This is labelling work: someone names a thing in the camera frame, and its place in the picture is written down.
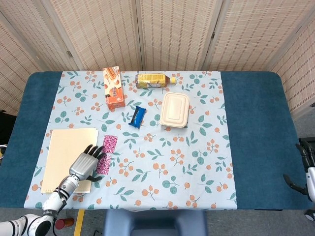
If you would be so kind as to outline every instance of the plastic food container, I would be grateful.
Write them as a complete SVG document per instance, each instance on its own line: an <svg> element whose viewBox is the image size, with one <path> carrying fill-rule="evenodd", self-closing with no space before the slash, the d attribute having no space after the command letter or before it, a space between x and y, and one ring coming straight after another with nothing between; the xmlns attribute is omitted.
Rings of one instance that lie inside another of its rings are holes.
<svg viewBox="0 0 315 236"><path fill-rule="evenodd" d="M160 123L183 128L187 124L189 97L183 93L168 92L163 99Z"/></svg>

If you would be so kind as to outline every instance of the floral tablecloth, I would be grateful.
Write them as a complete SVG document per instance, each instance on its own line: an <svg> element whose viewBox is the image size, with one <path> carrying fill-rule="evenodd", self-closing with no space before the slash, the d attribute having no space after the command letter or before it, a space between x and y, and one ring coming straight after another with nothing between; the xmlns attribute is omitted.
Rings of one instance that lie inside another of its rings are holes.
<svg viewBox="0 0 315 236"><path fill-rule="evenodd" d="M105 134L118 136L118 142L109 154L109 174L92 183L90 193L73 194L65 208L237 208L220 72L163 71L176 84L148 89L136 88L137 73L121 72L126 107L115 111L105 103L102 71L62 73L25 208L41 208L48 198L40 187L52 130L85 127L99 130L99 146ZM189 96L185 128L159 123L168 91ZM128 125L135 106L147 109L140 129Z"/></svg>

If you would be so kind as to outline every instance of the woven screen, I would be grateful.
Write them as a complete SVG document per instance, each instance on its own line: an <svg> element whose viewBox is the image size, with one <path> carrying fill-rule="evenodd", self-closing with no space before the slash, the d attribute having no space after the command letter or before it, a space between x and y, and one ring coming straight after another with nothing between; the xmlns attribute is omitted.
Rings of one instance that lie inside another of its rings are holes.
<svg viewBox="0 0 315 236"><path fill-rule="evenodd" d="M0 21L0 110L17 115L28 76L37 71L39 66Z"/></svg>
<svg viewBox="0 0 315 236"><path fill-rule="evenodd" d="M72 70L68 56L32 0L0 0L0 9L52 70Z"/></svg>
<svg viewBox="0 0 315 236"><path fill-rule="evenodd" d="M51 0L87 70L141 70L132 0Z"/></svg>
<svg viewBox="0 0 315 236"><path fill-rule="evenodd" d="M315 19L292 42L272 71L282 79L292 112L315 98Z"/></svg>
<svg viewBox="0 0 315 236"><path fill-rule="evenodd" d="M198 70L217 0L141 0L146 70Z"/></svg>
<svg viewBox="0 0 315 236"><path fill-rule="evenodd" d="M314 0L232 0L209 70L262 70Z"/></svg>

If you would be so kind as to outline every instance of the bottle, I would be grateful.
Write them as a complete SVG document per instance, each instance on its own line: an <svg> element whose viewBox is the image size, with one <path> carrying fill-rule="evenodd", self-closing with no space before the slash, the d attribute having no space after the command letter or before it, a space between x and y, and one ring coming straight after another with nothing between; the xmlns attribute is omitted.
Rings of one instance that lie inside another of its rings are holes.
<svg viewBox="0 0 315 236"><path fill-rule="evenodd" d="M175 84L175 77L167 77L164 74L137 74L136 86L138 89L143 88L160 88L168 84Z"/></svg>

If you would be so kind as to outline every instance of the cardboard box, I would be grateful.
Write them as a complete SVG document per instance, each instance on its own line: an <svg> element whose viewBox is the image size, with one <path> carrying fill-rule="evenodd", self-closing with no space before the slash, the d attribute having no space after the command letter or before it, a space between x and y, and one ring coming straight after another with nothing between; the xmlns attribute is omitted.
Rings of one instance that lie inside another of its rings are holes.
<svg viewBox="0 0 315 236"><path fill-rule="evenodd" d="M126 106L119 66L104 68L103 76L108 108L113 110L117 107Z"/></svg>

